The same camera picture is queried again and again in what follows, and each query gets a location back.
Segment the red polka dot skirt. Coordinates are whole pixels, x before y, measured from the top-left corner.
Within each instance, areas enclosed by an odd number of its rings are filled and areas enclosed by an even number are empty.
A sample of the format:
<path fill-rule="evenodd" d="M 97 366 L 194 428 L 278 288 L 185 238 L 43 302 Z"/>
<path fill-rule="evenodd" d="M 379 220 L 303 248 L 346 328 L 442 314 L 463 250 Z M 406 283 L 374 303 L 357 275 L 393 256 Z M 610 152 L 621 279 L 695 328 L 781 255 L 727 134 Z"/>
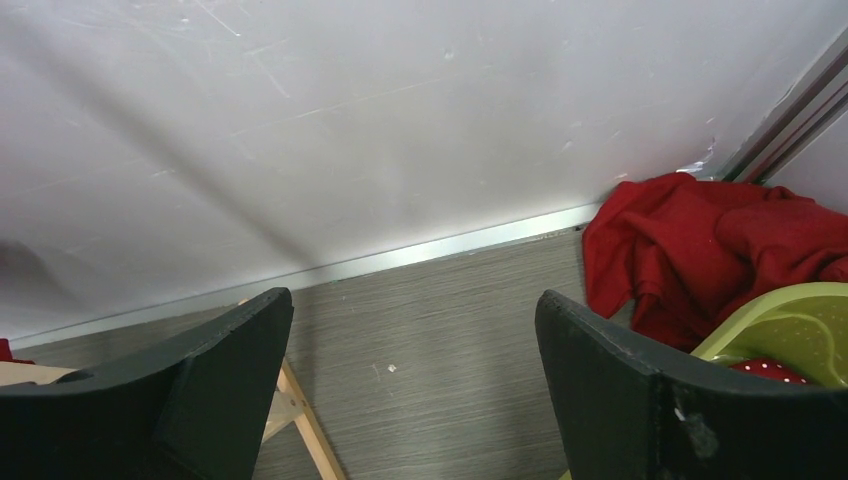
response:
<path fill-rule="evenodd" d="M 783 364 L 769 358 L 753 358 L 729 366 L 730 369 L 755 375 L 761 378 L 775 380 L 781 383 L 809 385 L 809 380 L 784 366 Z"/>

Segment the red garment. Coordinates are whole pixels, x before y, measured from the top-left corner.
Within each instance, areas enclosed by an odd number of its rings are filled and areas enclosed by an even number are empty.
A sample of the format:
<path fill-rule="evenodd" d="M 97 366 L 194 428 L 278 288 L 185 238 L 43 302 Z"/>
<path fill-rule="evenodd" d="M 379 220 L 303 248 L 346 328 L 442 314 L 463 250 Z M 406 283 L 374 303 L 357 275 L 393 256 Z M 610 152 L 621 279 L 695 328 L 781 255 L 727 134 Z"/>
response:
<path fill-rule="evenodd" d="M 6 338 L 0 339 L 0 361 L 4 363 L 34 365 L 34 362 L 31 360 L 17 359 L 11 351 L 9 340 Z"/>

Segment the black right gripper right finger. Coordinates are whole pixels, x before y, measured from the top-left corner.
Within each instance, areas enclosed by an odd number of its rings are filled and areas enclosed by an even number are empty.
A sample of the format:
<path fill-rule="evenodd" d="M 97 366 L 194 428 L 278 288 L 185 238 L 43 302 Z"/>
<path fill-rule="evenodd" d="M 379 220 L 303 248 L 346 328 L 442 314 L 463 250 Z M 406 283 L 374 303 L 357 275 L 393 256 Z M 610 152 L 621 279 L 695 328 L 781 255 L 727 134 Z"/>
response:
<path fill-rule="evenodd" d="M 847 393 L 698 359 L 548 290 L 535 331 L 574 479 L 843 479 Z"/>

